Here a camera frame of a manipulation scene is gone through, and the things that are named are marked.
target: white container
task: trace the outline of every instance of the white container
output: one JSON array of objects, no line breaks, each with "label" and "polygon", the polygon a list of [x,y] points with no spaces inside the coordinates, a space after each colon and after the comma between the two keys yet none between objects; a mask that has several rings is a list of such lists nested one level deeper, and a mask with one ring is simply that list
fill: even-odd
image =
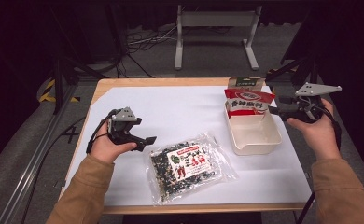
[{"label": "white container", "polygon": [[281,134],[269,110],[264,115],[232,116],[226,120],[235,154],[268,154],[281,143]]}]

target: person's right arm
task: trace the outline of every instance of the person's right arm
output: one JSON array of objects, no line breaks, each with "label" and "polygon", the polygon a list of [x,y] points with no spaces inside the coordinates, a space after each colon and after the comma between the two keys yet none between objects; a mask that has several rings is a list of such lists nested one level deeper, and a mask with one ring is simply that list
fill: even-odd
[{"label": "person's right arm", "polygon": [[[333,114],[332,105],[322,100]],[[364,223],[364,187],[347,161],[342,159],[335,133],[327,116],[308,124],[297,119],[287,121],[300,130],[314,151],[312,166],[318,223]]]}]

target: red snack bag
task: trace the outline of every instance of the red snack bag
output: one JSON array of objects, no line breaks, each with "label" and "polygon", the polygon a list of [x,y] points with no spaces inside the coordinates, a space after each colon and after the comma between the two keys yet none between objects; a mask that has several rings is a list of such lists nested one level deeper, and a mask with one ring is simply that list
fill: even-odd
[{"label": "red snack bag", "polygon": [[238,115],[263,114],[275,95],[263,91],[226,89],[228,99],[227,109],[229,118]]}]

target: hand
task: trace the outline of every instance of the hand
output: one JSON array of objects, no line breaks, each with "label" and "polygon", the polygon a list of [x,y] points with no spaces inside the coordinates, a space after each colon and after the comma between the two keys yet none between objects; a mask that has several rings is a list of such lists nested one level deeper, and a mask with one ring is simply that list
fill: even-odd
[{"label": "hand", "polygon": [[113,163],[118,155],[128,152],[137,147],[136,143],[126,143],[122,145],[115,145],[107,136],[107,125],[105,122],[98,130],[97,137],[92,144],[91,155],[100,161]]},{"label": "hand", "polygon": [[[322,104],[333,115],[332,104],[325,99],[322,99]],[[335,133],[328,116],[323,115],[321,119],[312,124],[293,118],[288,119],[287,123],[301,131],[307,145],[314,151],[318,161],[342,157],[337,148]]]}]

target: tan sleeve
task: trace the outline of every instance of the tan sleeve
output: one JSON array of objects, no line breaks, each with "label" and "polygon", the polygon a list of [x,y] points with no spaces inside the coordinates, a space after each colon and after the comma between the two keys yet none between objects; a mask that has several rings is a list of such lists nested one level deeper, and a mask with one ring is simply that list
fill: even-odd
[{"label": "tan sleeve", "polygon": [[364,223],[364,187],[347,161],[312,166],[318,223]]},{"label": "tan sleeve", "polygon": [[113,169],[114,164],[88,155],[54,206],[47,223],[97,223],[104,210],[104,196]]}]

